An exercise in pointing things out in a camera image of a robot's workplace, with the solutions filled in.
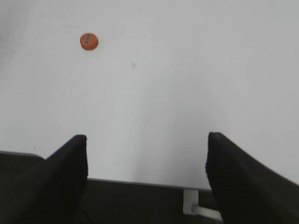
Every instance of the metal bracket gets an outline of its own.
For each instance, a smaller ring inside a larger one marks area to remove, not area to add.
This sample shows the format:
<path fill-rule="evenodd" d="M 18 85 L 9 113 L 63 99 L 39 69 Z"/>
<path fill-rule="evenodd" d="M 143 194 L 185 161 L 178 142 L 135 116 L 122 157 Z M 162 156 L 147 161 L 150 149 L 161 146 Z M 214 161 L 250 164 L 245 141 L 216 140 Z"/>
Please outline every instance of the metal bracket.
<path fill-rule="evenodd" d="M 221 214 L 219 211 L 199 206 L 198 190 L 184 189 L 183 213 L 186 215 L 203 216 L 222 221 Z"/>

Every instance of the white floor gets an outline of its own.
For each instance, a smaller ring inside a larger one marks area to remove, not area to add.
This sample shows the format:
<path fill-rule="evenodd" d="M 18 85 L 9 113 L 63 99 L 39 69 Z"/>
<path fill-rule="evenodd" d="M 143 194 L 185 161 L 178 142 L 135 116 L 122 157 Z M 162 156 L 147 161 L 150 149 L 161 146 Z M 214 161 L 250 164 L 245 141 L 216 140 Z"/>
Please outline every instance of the white floor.
<path fill-rule="evenodd" d="M 220 131 L 299 183 L 299 1 L 0 0 L 0 149 L 88 137 L 91 178 L 208 189 Z M 84 51 L 93 32 L 99 47 Z"/>

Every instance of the black rubber pad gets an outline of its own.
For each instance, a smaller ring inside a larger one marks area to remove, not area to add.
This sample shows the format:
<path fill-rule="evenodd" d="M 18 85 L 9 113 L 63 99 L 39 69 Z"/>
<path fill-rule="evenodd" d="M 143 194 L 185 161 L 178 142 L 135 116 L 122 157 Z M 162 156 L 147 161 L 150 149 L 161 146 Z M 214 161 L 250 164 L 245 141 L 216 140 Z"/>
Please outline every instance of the black rubber pad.
<path fill-rule="evenodd" d="M 86 137 L 77 135 L 34 168 L 1 183 L 0 223 L 70 223 L 86 178 Z"/>
<path fill-rule="evenodd" d="M 206 173 L 224 224 L 299 223 L 299 186 L 221 133 L 209 134 Z"/>

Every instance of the orange bottle cap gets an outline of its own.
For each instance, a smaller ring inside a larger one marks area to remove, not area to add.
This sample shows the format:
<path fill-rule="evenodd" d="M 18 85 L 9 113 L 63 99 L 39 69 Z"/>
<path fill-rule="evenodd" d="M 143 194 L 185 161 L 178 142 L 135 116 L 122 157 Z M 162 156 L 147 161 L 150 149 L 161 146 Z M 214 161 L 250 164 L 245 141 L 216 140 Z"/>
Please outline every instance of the orange bottle cap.
<path fill-rule="evenodd" d="M 99 41 L 94 34 L 87 33 L 80 38 L 80 44 L 85 50 L 93 50 L 98 46 Z"/>

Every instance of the white table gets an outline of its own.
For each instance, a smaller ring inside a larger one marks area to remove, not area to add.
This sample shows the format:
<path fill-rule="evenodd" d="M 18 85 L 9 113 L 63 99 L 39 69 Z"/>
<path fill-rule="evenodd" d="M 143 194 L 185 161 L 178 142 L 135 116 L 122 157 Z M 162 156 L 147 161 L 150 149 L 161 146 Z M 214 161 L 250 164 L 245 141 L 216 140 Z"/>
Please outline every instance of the white table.
<path fill-rule="evenodd" d="M 220 131 L 299 183 L 299 1 L 0 0 L 0 149 L 88 137 L 89 177 L 209 189 Z M 84 51 L 80 36 L 100 39 Z"/>

